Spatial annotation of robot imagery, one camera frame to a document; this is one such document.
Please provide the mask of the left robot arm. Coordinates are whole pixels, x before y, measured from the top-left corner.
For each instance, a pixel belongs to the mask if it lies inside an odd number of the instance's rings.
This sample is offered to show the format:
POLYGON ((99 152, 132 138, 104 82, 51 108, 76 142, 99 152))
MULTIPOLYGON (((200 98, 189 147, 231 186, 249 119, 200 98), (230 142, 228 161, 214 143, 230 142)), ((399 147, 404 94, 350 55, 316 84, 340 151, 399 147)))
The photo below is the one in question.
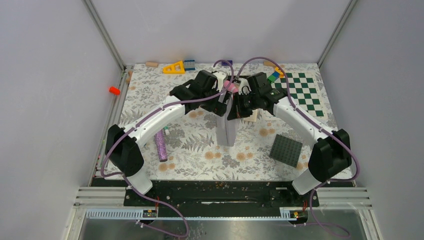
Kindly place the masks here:
POLYGON ((201 70, 195 78, 174 87, 166 98, 145 116, 120 127, 112 125, 106 136, 105 161, 111 161, 119 174, 136 192, 136 199, 144 206, 152 204, 155 192, 146 170, 141 147, 166 125, 199 107, 223 116, 226 104, 220 102, 226 95, 228 75, 222 71, 201 70))

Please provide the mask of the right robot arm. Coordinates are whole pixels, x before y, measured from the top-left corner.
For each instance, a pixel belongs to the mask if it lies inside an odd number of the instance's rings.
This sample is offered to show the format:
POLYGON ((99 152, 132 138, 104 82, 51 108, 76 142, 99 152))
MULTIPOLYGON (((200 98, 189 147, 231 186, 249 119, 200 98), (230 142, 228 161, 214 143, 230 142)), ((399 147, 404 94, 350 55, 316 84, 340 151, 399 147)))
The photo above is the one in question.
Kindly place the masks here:
POLYGON ((268 111, 283 120, 312 150, 307 170, 292 181, 292 189, 286 193, 291 205, 301 205, 308 192, 351 166, 349 134, 315 119, 294 102, 287 88, 272 87, 264 72, 240 80, 228 119, 248 117, 255 109, 268 111))

